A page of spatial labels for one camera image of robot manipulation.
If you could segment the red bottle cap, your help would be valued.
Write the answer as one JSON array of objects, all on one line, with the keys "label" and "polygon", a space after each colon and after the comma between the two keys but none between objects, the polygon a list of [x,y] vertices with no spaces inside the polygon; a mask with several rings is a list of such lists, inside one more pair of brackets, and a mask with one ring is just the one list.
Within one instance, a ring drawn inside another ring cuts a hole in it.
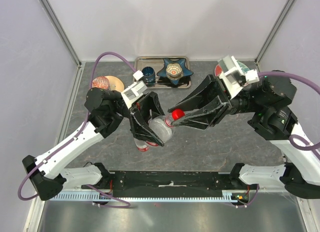
[{"label": "red bottle cap", "polygon": [[182,111],[181,109],[175,109],[172,113],[171,116],[174,120],[178,120],[180,118],[182,118],[183,116],[185,116],[184,111]]}]

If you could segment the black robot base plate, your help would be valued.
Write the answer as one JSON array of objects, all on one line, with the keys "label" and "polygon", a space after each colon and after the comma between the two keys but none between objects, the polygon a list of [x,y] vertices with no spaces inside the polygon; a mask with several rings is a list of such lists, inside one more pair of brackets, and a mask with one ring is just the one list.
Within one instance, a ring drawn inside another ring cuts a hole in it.
[{"label": "black robot base plate", "polygon": [[222,191],[255,190],[229,173],[114,171],[98,183],[97,188],[111,190],[113,196],[123,197],[200,197],[222,195]]}]

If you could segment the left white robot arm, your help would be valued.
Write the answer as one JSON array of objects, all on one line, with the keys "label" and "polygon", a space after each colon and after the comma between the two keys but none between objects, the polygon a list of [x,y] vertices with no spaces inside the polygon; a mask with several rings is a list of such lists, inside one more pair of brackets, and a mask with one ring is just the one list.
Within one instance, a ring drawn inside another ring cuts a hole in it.
[{"label": "left white robot arm", "polygon": [[79,128],[48,152],[37,157],[28,155],[22,161],[27,179],[43,201],[73,187],[113,188],[115,176],[102,163],[73,169],[66,166],[86,149],[110,136],[124,118],[129,120],[134,138],[164,145],[148,125],[150,119],[164,114],[155,92],[140,95],[127,107],[121,93],[94,87],[88,91],[84,105],[88,113]]}]

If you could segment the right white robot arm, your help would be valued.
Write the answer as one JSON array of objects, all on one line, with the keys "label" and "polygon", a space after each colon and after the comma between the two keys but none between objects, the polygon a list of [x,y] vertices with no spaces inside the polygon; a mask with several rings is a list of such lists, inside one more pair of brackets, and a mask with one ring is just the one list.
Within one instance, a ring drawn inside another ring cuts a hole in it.
[{"label": "right white robot arm", "polygon": [[254,131],[278,147],[287,157],[279,166],[254,167],[244,163],[234,165],[227,176],[228,189],[267,187],[282,188],[303,199],[320,197],[320,154],[303,151],[292,145],[293,135],[300,146],[310,144],[297,116],[289,105],[296,87],[284,73],[275,71],[231,96],[226,84],[215,76],[207,76],[185,99],[169,108],[178,111],[175,126],[205,130],[218,124],[225,116],[252,113],[248,124]]}]

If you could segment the red cap water bottle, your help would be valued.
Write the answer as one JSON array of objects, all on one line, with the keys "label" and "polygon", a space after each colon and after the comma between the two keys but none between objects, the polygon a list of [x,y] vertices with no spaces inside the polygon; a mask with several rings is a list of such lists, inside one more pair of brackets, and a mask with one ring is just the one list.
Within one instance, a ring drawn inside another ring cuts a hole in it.
[{"label": "red cap water bottle", "polygon": [[149,127],[165,144],[173,137],[175,133],[175,127],[172,126],[173,121],[174,119],[171,114],[166,116],[158,116],[149,122]]},{"label": "red cap water bottle", "polygon": [[137,149],[141,152],[146,152],[149,149],[149,146],[145,141],[141,141],[141,140],[134,138],[134,142],[135,142]]}]

